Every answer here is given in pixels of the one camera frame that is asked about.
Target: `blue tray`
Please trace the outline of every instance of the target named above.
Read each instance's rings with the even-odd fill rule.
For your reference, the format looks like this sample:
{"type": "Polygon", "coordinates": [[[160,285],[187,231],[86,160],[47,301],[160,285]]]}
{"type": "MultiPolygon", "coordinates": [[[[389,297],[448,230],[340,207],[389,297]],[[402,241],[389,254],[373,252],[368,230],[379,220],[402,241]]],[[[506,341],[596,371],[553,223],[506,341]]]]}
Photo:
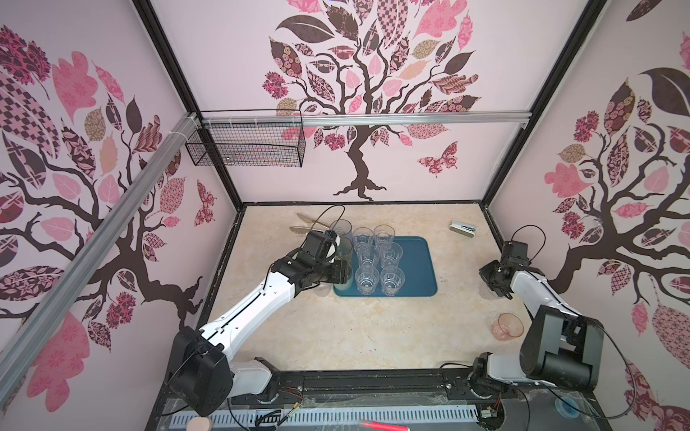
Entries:
{"type": "MultiPolygon", "coordinates": [[[[422,237],[395,237],[396,243],[402,247],[402,259],[398,267],[405,273],[405,284],[394,297],[387,297],[381,291],[381,283],[376,286],[376,290],[371,295],[363,295],[357,290],[357,284],[353,281],[352,286],[346,290],[333,289],[339,297],[432,297],[438,291],[436,285],[436,275],[431,263],[431,254],[426,239],[422,237]]],[[[353,274],[357,271],[359,263],[356,254],[352,256],[353,274]]]]}

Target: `pink leaf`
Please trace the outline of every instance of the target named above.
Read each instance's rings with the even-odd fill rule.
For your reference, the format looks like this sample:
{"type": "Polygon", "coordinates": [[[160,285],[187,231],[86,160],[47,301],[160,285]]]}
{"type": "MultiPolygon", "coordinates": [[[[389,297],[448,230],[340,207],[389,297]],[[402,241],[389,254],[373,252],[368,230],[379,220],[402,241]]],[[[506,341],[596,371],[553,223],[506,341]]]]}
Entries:
{"type": "Polygon", "coordinates": [[[410,139],[410,137],[407,136],[406,134],[400,135],[400,142],[402,142],[404,145],[407,145],[409,147],[412,146],[412,139],[410,139]]]}
{"type": "Polygon", "coordinates": [[[65,199],[76,199],[81,194],[81,186],[67,175],[53,174],[53,183],[57,192],[65,199]]]}
{"type": "Polygon", "coordinates": [[[345,74],[345,85],[347,86],[347,88],[357,87],[359,83],[359,76],[357,76],[357,74],[354,73],[352,70],[348,70],[345,74]]]}
{"type": "Polygon", "coordinates": [[[98,82],[87,75],[88,61],[81,52],[72,52],[72,62],[59,59],[58,65],[52,66],[52,81],[62,106],[75,120],[75,112],[79,108],[89,108],[96,105],[92,96],[98,90],[98,82]]]}
{"type": "Polygon", "coordinates": [[[116,204],[120,200],[120,190],[112,175],[108,175],[101,181],[100,186],[98,186],[98,197],[104,203],[111,205],[116,204]]]}
{"type": "Polygon", "coordinates": [[[467,44],[470,41],[470,38],[472,37],[472,20],[470,19],[470,14],[469,12],[465,17],[462,19],[462,22],[460,24],[460,33],[457,35],[457,45],[460,47],[460,50],[467,46],[467,44]]]}
{"type": "Polygon", "coordinates": [[[379,56],[375,55],[371,59],[371,61],[369,62],[368,70],[371,76],[378,75],[379,73],[381,73],[381,71],[383,70],[383,65],[381,64],[379,56]]]}
{"type": "Polygon", "coordinates": [[[170,216],[167,219],[163,220],[163,224],[168,228],[174,228],[175,226],[177,226],[178,223],[179,219],[175,216],[170,216]]]}
{"type": "Polygon", "coordinates": [[[75,223],[67,217],[53,217],[41,222],[41,227],[48,236],[57,241],[67,241],[75,231],[75,223]]]}
{"type": "Polygon", "coordinates": [[[663,193],[669,185],[669,170],[666,165],[655,170],[644,180],[644,188],[650,192],[663,193]]]}
{"type": "Polygon", "coordinates": [[[350,102],[350,108],[348,108],[347,113],[353,114],[357,112],[360,106],[362,106],[362,96],[358,95],[350,102]]]}
{"type": "Polygon", "coordinates": [[[645,211],[647,211],[650,208],[649,205],[646,203],[642,202],[632,202],[632,203],[626,203],[625,205],[619,207],[617,210],[614,210],[616,214],[620,215],[624,219],[632,219],[633,217],[637,217],[638,215],[641,215],[645,211]]]}
{"type": "Polygon", "coordinates": [[[395,96],[398,90],[400,90],[401,85],[402,81],[400,81],[399,79],[387,81],[383,86],[384,94],[388,97],[395,96]]]}
{"type": "Polygon", "coordinates": [[[682,226],[680,226],[678,240],[682,245],[690,247],[690,221],[686,221],[682,226]]]}
{"type": "Polygon", "coordinates": [[[645,308],[643,301],[640,301],[639,304],[633,307],[632,318],[633,325],[635,325],[635,328],[640,334],[647,330],[649,315],[647,314],[647,309],[645,308]]]}

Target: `patterned leaf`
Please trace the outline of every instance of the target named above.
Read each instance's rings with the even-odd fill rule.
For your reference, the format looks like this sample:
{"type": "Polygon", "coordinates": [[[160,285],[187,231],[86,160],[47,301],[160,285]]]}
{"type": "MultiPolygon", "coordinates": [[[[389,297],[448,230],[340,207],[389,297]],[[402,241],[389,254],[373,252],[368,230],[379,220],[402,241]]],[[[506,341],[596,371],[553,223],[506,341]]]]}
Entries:
{"type": "Polygon", "coordinates": [[[93,157],[88,144],[74,130],[65,126],[65,123],[62,123],[62,141],[67,146],[70,157],[77,165],[77,168],[87,177],[93,179],[93,173],[96,170],[96,159],[93,157]]]}
{"type": "Polygon", "coordinates": [[[4,133],[2,134],[2,139],[5,141],[7,154],[10,156],[12,165],[17,170],[19,176],[36,189],[41,188],[43,183],[46,182],[46,165],[41,160],[41,157],[35,152],[7,139],[4,133]]]}
{"type": "Polygon", "coordinates": [[[75,230],[75,222],[67,217],[53,217],[41,222],[41,227],[49,237],[55,241],[67,241],[72,238],[75,230]]]}
{"type": "Polygon", "coordinates": [[[287,18],[278,24],[276,30],[279,28],[287,28],[306,43],[324,42],[334,36],[326,24],[309,15],[295,15],[287,18]]]}
{"type": "Polygon", "coordinates": [[[108,326],[98,323],[95,321],[89,321],[88,327],[88,337],[96,344],[107,347],[110,350],[110,330],[108,326]]]}
{"type": "Polygon", "coordinates": [[[55,285],[62,275],[60,268],[32,266],[0,277],[0,299],[25,301],[38,297],[55,285]]]}
{"type": "Polygon", "coordinates": [[[599,267],[599,272],[597,273],[597,276],[604,275],[604,274],[605,274],[605,275],[611,275],[611,274],[613,274],[614,272],[616,272],[616,270],[617,270],[622,264],[623,264],[622,262],[614,261],[614,260],[605,261],[605,262],[602,263],[602,265],[599,267]]]}
{"type": "Polygon", "coordinates": [[[381,112],[381,108],[383,108],[383,105],[384,105],[384,95],[381,94],[371,104],[371,109],[374,111],[374,114],[378,114],[379,112],[381,112]]]}
{"type": "Polygon", "coordinates": [[[149,232],[148,234],[144,235],[144,241],[146,241],[148,245],[150,245],[153,248],[160,248],[166,244],[158,235],[152,232],[149,232]]]}
{"type": "Polygon", "coordinates": [[[443,94],[450,94],[450,93],[462,93],[467,89],[467,86],[477,82],[479,79],[479,75],[472,75],[469,78],[466,78],[464,75],[461,77],[457,75],[451,75],[449,77],[437,79],[436,81],[432,81],[431,83],[436,86],[443,94]]]}
{"type": "Polygon", "coordinates": [[[457,45],[460,47],[461,51],[462,48],[467,46],[470,38],[472,37],[472,28],[472,19],[470,19],[470,14],[468,13],[462,19],[462,22],[460,23],[460,32],[457,35],[457,45]]]}
{"type": "Polygon", "coordinates": [[[328,60],[316,60],[312,61],[309,64],[313,65],[316,68],[316,70],[318,70],[321,73],[329,73],[335,70],[335,64],[331,63],[328,60]]]}
{"type": "Polygon", "coordinates": [[[623,206],[620,206],[617,210],[613,211],[619,216],[623,217],[624,219],[632,219],[633,217],[637,217],[638,215],[644,214],[647,209],[649,209],[649,205],[643,202],[631,202],[631,203],[626,203],[623,206]]]}
{"type": "Polygon", "coordinates": [[[446,63],[446,68],[443,71],[447,74],[458,73],[463,67],[465,67],[473,52],[474,51],[463,52],[448,60],[448,63],[446,63]]]}
{"type": "Polygon", "coordinates": [[[357,31],[359,28],[357,27],[355,17],[351,13],[345,10],[345,8],[326,4],[326,14],[328,15],[328,20],[335,27],[335,31],[346,39],[357,41],[357,31]]]}
{"type": "Polygon", "coordinates": [[[627,131],[624,132],[618,142],[615,143],[609,158],[607,159],[607,171],[609,172],[609,179],[611,180],[611,187],[618,184],[628,170],[629,151],[628,143],[626,141],[627,131]]]}
{"type": "Polygon", "coordinates": [[[416,61],[415,63],[412,63],[411,65],[407,66],[405,69],[400,72],[399,78],[400,79],[414,79],[419,76],[420,73],[424,71],[424,68],[426,67],[426,64],[428,61],[425,60],[419,60],[416,61]]]}
{"type": "Polygon", "coordinates": [[[353,55],[355,55],[355,49],[347,45],[334,46],[328,50],[333,52],[333,54],[341,60],[350,59],[353,55]]]}
{"type": "Polygon", "coordinates": [[[584,236],[582,237],[582,239],[580,239],[580,242],[594,244],[595,242],[599,241],[599,239],[602,237],[602,233],[604,233],[604,228],[602,226],[596,226],[594,228],[591,228],[590,230],[584,233],[584,236]]]}
{"type": "Polygon", "coordinates": [[[647,314],[647,309],[645,308],[643,301],[640,301],[633,307],[631,316],[633,318],[633,325],[635,325],[635,329],[638,330],[638,335],[647,330],[649,315],[647,314]]]}
{"type": "Polygon", "coordinates": [[[21,192],[14,192],[0,197],[0,223],[10,223],[24,211],[24,196],[21,192]]]}
{"type": "Polygon", "coordinates": [[[354,112],[357,112],[359,110],[359,107],[362,106],[362,96],[357,95],[352,101],[350,102],[350,107],[347,110],[348,114],[352,114],[354,112]]]}
{"type": "Polygon", "coordinates": [[[670,127],[671,134],[669,135],[669,144],[671,149],[681,154],[690,153],[690,132],[687,130],[670,127]]]}
{"type": "Polygon", "coordinates": [[[371,8],[374,6],[374,0],[353,0],[355,10],[359,16],[359,20],[364,23],[364,20],[371,13],[371,8]]]}
{"type": "Polygon", "coordinates": [[[0,238],[0,267],[10,263],[19,251],[19,242],[17,237],[10,235],[8,237],[0,238]]]}
{"type": "Polygon", "coordinates": [[[659,304],[652,317],[651,324],[654,327],[659,341],[666,350],[690,368],[690,317],[673,308],[659,304]]]}
{"type": "Polygon", "coordinates": [[[666,165],[658,168],[644,180],[644,188],[650,192],[663,193],[669,185],[669,169],[666,165]]]}
{"type": "Polygon", "coordinates": [[[659,229],[659,228],[653,228],[650,230],[647,230],[644,234],[642,234],[642,246],[643,247],[649,247],[651,245],[657,245],[660,242],[664,241],[666,238],[669,237],[673,233],[673,231],[676,229],[659,229]]]}
{"type": "Polygon", "coordinates": [[[154,152],[158,149],[158,144],[161,143],[163,135],[158,131],[161,127],[161,119],[157,115],[153,116],[153,124],[149,123],[139,133],[137,138],[137,145],[134,146],[132,152],[154,152]]]}
{"type": "Polygon", "coordinates": [[[324,141],[324,129],[318,128],[316,129],[316,132],[314,132],[314,148],[318,147],[321,145],[321,142],[324,141]]]}
{"type": "Polygon", "coordinates": [[[577,163],[585,156],[584,146],[581,143],[574,143],[567,146],[558,155],[566,163],[577,163]]]}
{"type": "Polygon", "coordinates": [[[114,176],[108,175],[101,181],[98,186],[98,199],[110,205],[114,205],[120,200],[120,189],[114,176]]]}
{"type": "Polygon", "coordinates": [[[85,321],[86,319],[91,319],[92,317],[96,317],[98,313],[101,312],[103,309],[103,301],[101,301],[100,298],[96,299],[96,301],[93,301],[91,305],[88,306],[86,309],[86,312],[84,313],[84,317],[81,318],[81,321],[85,321]]]}
{"type": "Polygon", "coordinates": [[[101,147],[101,152],[98,154],[98,160],[101,162],[101,171],[103,175],[111,172],[115,169],[115,166],[117,166],[117,146],[115,146],[115,141],[112,139],[112,133],[103,140],[103,146],[101,147]]]}
{"type": "Polygon", "coordinates": [[[427,91],[424,92],[422,95],[422,100],[420,101],[420,108],[423,108],[424,106],[427,106],[429,102],[431,101],[431,89],[429,88],[427,91]]]}
{"type": "Polygon", "coordinates": [[[148,245],[147,243],[142,243],[141,245],[141,253],[144,255],[144,257],[152,262],[158,262],[158,258],[156,257],[156,252],[153,247],[148,245]]]}
{"type": "Polygon", "coordinates": [[[635,148],[641,152],[654,152],[659,147],[656,144],[656,139],[651,133],[640,128],[635,128],[635,148]]]}
{"type": "Polygon", "coordinates": [[[407,37],[403,37],[400,39],[400,41],[398,41],[397,45],[395,46],[395,50],[391,55],[391,73],[397,72],[402,68],[402,66],[405,64],[405,61],[407,61],[407,56],[409,53],[410,43],[407,40],[407,37]]]}
{"type": "Polygon", "coordinates": [[[439,41],[435,41],[433,39],[427,39],[426,41],[420,42],[417,46],[415,46],[414,51],[412,51],[412,57],[415,57],[417,60],[427,58],[433,49],[436,48],[438,43],[439,41]]]}
{"type": "Polygon", "coordinates": [[[453,44],[455,43],[455,38],[453,38],[452,41],[446,42],[442,44],[441,46],[438,47],[436,50],[436,64],[441,64],[443,60],[446,59],[448,54],[451,53],[451,49],[453,48],[453,44]]]}
{"type": "Polygon", "coordinates": [[[571,208],[573,205],[575,205],[575,202],[577,202],[577,201],[578,201],[578,200],[575,199],[574,197],[569,197],[568,199],[566,199],[566,200],[564,200],[563,202],[561,202],[561,203],[558,205],[558,207],[557,207],[555,210],[553,210],[553,212],[559,212],[559,213],[568,212],[568,210],[570,210],[570,208],[571,208]]]}
{"type": "Polygon", "coordinates": [[[335,93],[333,92],[333,87],[327,83],[323,78],[318,75],[313,74],[311,71],[306,71],[307,77],[309,78],[309,84],[317,96],[330,101],[335,101],[335,93]]]}
{"type": "Polygon", "coordinates": [[[376,51],[379,45],[379,32],[376,31],[376,21],[371,23],[371,27],[366,32],[364,36],[364,42],[362,42],[362,53],[364,55],[369,55],[376,51]]]}
{"type": "Polygon", "coordinates": [[[642,0],[637,6],[630,12],[630,15],[625,19],[625,21],[634,21],[637,18],[642,18],[644,15],[648,14],[650,10],[654,9],[661,0],[642,0]]]}
{"type": "Polygon", "coordinates": [[[651,99],[657,108],[669,114],[690,117],[690,77],[671,68],[650,69],[643,74],[651,78],[651,99]]]}
{"type": "Polygon", "coordinates": [[[93,110],[84,119],[84,130],[89,141],[100,141],[106,135],[106,120],[103,118],[101,108],[93,110]]]}
{"type": "Polygon", "coordinates": [[[690,277],[676,277],[669,285],[683,293],[690,294],[690,277]]]}
{"type": "Polygon", "coordinates": [[[614,272],[613,276],[611,277],[611,294],[613,295],[618,290],[621,290],[627,286],[632,277],[633,273],[630,271],[630,267],[628,265],[625,265],[623,268],[620,268],[618,271],[614,272]]]}
{"type": "Polygon", "coordinates": [[[432,138],[448,130],[443,124],[411,124],[406,128],[410,136],[416,139],[432,138]]]}

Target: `pink flower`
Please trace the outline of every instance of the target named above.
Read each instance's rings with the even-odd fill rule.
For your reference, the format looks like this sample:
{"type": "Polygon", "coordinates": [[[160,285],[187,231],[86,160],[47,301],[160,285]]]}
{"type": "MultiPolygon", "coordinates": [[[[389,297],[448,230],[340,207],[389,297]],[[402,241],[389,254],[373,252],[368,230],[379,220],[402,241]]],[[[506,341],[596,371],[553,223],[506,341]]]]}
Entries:
{"type": "Polygon", "coordinates": [[[571,197],[589,187],[588,183],[580,179],[580,173],[575,165],[565,166],[563,163],[556,165],[555,172],[544,175],[546,184],[553,184],[553,193],[558,197],[571,197]]]}
{"type": "Polygon", "coordinates": [[[321,12],[319,0],[288,0],[288,5],[294,6],[299,9],[300,12],[306,12],[308,14],[321,12]]]}

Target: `butterfly decal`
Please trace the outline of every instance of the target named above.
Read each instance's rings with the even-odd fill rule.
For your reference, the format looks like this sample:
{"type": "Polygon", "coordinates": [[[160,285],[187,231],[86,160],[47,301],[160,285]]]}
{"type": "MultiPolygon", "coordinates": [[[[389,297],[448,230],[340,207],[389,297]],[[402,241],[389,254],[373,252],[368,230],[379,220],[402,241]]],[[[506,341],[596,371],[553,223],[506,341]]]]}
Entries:
{"type": "Polygon", "coordinates": [[[457,166],[455,165],[457,163],[457,157],[454,156],[456,152],[457,141],[453,142],[448,146],[448,148],[445,149],[445,151],[443,151],[440,159],[437,159],[436,157],[422,157],[417,161],[420,162],[425,168],[429,168],[429,172],[438,178],[438,174],[443,171],[444,166],[446,168],[457,169],[457,166]]]}
{"type": "Polygon", "coordinates": [[[199,197],[201,198],[201,203],[203,206],[197,211],[197,216],[194,218],[194,226],[198,226],[203,222],[210,223],[215,220],[213,218],[213,210],[211,207],[217,198],[213,197],[211,192],[206,191],[206,186],[201,184],[201,181],[197,180],[197,190],[199,191],[199,197]]]}

